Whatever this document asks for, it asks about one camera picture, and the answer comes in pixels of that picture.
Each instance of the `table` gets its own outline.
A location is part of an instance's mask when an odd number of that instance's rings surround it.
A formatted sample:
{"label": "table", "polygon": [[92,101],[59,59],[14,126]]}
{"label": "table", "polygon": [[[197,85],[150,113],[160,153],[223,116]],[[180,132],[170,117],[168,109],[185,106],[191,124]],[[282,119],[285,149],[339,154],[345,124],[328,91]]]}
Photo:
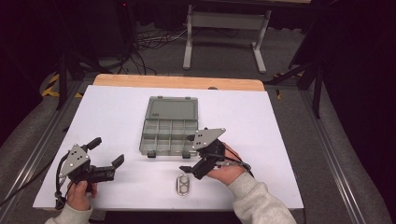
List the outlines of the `table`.
{"label": "table", "polygon": [[[151,80],[157,82],[159,87],[165,88],[155,88],[157,84],[151,83]],[[205,89],[216,86],[220,90],[185,89],[186,86],[189,87],[189,83],[196,83],[197,87]],[[248,83],[255,87],[241,91],[244,89],[243,86],[249,85]],[[232,88],[236,88],[237,91],[230,91]],[[183,161],[180,157],[149,159],[140,154],[138,148],[144,115],[149,97],[152,95],[197,97],[200,129],[226,128],[227,132],[220,140],[229,143],[238,151],[244,161],[253,167],[252,172],[256,178],[266,182],[270,192],[288,208],[303,208],[268,94],[260,81],[117,75],[99,75],[94,85],[87,89],[55,161],[36,196],[34,207],[53,207],[55,169],[67,149],[75,143],[87,144],[100,136],[103,143],[88,152],[92,164],[107,166],[120,154],[125,155],[125,162],[117,170],[114,181],[100,184],[101,193],[91,201],[95,209],[231,211],[231,192],[225,190],[219,181],[208,177],[198,180],[189,175],[191,192],[184,197],[177,195],[176,178],[182,173],[178,166],[192,166],[198,162],[198,158],[194,157],[188,161]]]}

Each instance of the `white platform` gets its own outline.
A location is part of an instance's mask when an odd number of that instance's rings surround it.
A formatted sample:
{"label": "white platform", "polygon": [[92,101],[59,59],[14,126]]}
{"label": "white platform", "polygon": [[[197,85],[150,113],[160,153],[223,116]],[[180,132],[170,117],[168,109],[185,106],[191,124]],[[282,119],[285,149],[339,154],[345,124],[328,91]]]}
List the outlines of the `white platform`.
{"label": "white platform", "polygon": [[199,128],[225,128],[219,140],[235,149],[251,165],[256,179],[290,208],[303,208],[300,192],[265,91],[209,91],[90,86],[69,131],[49,168],[33,207],[52,209],[55,205],[55,173],[61,157],[74,144],[84,145],[96,137],[103,143],[92,151],[92,165],[108,166],[120,154],[124,164],[115,180],[99,184],[95,209],[224,211],[232,210],[233,195],[218,180],[189,175],[191,191],[176,193],[180,165],[193,166],[198,158],[148,159],[139,152],[150,96],[198,98]]}

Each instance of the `human hand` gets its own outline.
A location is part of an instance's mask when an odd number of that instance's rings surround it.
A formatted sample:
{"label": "human hand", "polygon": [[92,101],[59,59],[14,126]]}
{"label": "human hand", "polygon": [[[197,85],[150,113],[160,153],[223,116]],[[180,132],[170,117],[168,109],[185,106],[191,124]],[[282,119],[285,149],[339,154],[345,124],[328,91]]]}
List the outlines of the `human hand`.
{"label": "human hand", "polygon": [[[226,147],[225,157],[234,159],[236,161],[240,161],[237,157],[239,157],[238,153],[235,152],[232,148],[230,148],[227,144],[223,143]],[[221,166],[219,169],[211,170],[207,176],[215,178],[221,181],[225,185],[230,185],[235,181],[235,179],[244,173],[245,168],[238,165],[230,165],[230,166]]]}
{"label": "human hand", "polygon": [[[87,192],[85,191],[88,187],[88,182],[86,180],[75,183],[70,182],[71,186],[69,191],[67,192],[67,204],[73,209],[78,211],[87,211],[90,210],[90,201],[87,198]],[[92,184],[93,191],[91,195],[93,198],[96,197],[98,192],[98,184]]]}

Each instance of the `gray sleeve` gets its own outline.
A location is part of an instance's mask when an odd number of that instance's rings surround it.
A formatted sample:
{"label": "gray sleeve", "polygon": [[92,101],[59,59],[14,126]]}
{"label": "gray sleeve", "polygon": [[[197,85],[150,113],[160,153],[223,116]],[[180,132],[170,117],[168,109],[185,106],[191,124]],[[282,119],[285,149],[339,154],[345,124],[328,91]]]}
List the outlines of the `gray sleeve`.
{"label": "gray sleeve", "polygon": [[289,209],[248,173],[228,186],[233,193],[233,210],[242,223],[296,223]]}
{"label": "gray sleeve", "polygon": [[92,214],[92,208],[88,211],[78,211],[71,208],[68,204],[58,217],[52,217],[46,221],[46,224],[88,224]]}

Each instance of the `clear plastic box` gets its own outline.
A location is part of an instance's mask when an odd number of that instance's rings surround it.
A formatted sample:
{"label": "clear plastic box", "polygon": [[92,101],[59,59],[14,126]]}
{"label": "clear plastic box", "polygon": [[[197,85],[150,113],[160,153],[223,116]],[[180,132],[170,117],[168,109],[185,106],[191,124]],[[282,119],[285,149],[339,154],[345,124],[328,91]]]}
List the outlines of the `clear plastic box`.
{"label": "clear plastic box", "polygon": [[197,154],[187,136],[198,130],[198,99],[151,96],[140,141],[140,152],[149,158]]}

